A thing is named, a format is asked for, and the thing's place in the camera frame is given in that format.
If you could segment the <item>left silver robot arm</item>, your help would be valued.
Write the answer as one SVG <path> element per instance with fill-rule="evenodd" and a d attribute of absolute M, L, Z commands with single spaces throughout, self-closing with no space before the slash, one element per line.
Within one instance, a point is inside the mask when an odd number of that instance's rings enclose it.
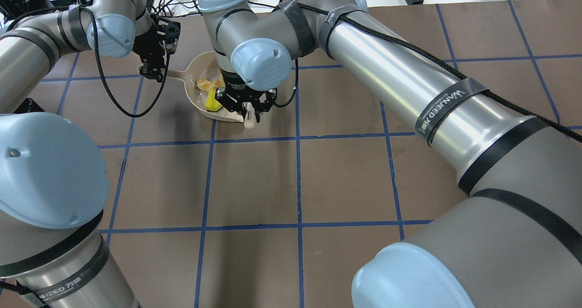
<path fill-rule="evenodd" d="M 98 227 L 110 182 L 100 149 L 77 124 L 19 113 L 65 55 L 137 53 L 140 73 L 164 84 L 179 34 L 144 0 L 23 14 L 1 36 L 1 289 L 34 308 L 139 308 Z"/>

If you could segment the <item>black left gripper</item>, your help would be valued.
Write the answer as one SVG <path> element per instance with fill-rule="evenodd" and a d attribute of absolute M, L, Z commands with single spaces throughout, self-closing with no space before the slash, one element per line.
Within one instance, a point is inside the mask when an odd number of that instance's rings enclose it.
<path fill-rule="evenodd" d="M 138 72 L 144 78 L 162 82 L 163 71 L 168 68 L 164 58 L 176 53 L 181 34 L 181 24 L 154 13 L 148 14 L 149 28 L 135 37 L 133 52 L 139 55 L 141 66 Z"/>

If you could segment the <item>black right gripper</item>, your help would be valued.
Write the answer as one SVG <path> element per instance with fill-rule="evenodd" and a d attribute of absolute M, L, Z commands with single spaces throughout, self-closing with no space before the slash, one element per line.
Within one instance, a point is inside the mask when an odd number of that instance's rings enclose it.
<path fill-rule="evenodd" d="M 238 74 L 222 74 L 225 86 L 216 90 L 216 100 L 227 109 L 246 117 L 254 109 L 256 121 L 261 121 L 261 115 L 270 111 L 278 96 L 278 88 L 267 91 L 257 91 L 249 87 Z"/>

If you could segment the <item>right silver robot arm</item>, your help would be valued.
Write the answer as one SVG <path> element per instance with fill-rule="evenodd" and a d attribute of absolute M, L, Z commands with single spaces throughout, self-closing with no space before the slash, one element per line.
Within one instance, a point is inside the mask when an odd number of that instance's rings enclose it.
<path fill-rule="evenodd" d="M 372 18 L 366 0 L 198 0 L 220 67 L 216 98 L 260 111 L 291 61 L 320 47 L 457 172 L 468 198 L 383 248 L 353 278 L 355 308 L 579 308 L 580 134 L 523 109 Z"/>

